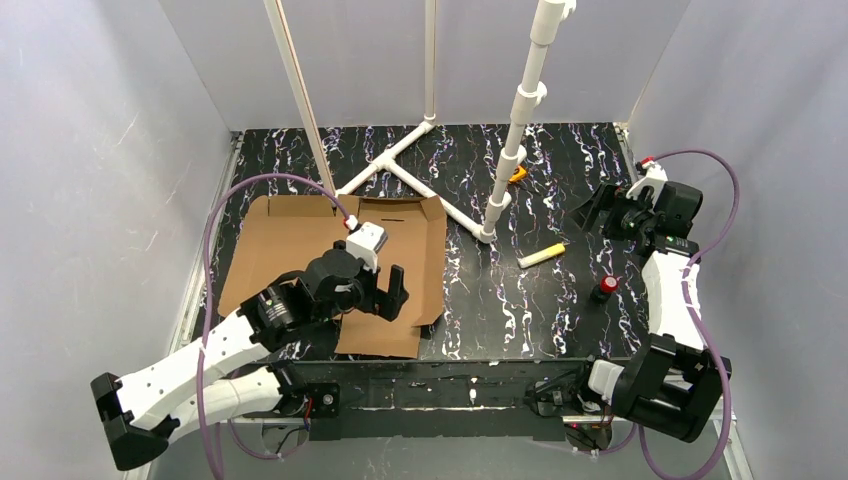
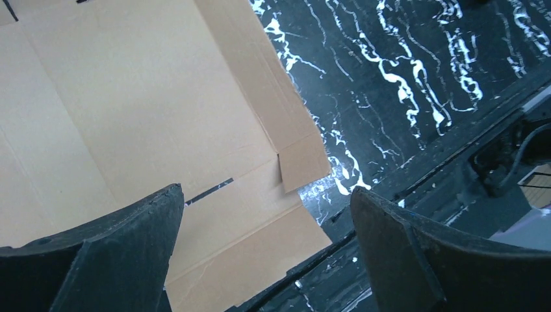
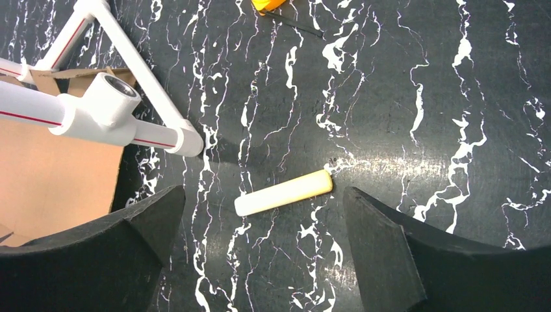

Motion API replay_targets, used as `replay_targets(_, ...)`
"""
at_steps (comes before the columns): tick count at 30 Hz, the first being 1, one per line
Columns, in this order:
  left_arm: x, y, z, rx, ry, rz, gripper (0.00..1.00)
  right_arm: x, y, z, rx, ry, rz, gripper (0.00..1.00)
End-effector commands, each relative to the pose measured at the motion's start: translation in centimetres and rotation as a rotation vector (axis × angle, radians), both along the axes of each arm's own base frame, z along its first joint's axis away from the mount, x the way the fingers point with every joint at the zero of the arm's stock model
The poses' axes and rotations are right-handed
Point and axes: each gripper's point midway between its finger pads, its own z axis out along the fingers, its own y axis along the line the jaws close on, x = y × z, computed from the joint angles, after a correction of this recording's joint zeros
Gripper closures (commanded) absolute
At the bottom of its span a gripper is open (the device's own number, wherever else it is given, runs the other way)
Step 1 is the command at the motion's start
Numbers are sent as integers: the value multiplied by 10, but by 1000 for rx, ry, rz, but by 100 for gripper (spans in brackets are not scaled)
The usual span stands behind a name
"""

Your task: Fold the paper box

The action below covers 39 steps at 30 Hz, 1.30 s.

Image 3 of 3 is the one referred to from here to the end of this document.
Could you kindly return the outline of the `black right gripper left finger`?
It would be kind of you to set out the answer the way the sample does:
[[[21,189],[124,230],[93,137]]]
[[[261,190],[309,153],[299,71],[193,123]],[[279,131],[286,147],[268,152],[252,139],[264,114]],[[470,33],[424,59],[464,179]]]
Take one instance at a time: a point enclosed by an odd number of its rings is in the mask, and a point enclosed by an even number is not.
[[[185,208],[173,185],[80,226],[1,247],[2,311],[146,311]]]

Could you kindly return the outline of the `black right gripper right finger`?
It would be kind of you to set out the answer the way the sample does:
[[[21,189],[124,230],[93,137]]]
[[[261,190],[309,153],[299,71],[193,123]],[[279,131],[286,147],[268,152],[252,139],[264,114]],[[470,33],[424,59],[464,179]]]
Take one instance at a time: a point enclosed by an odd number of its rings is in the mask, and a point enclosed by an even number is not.
[[[550,247],[447,233],[355,187],[342,197],[365,311],[549,311]]]

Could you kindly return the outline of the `brown cardboard box sheet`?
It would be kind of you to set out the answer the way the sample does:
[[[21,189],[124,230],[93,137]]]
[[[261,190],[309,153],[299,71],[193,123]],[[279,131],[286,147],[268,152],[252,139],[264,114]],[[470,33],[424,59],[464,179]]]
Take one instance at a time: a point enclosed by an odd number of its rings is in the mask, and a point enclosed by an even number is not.
[[[110,213],[123,148],[1,119],[1,245],[21,246]]]

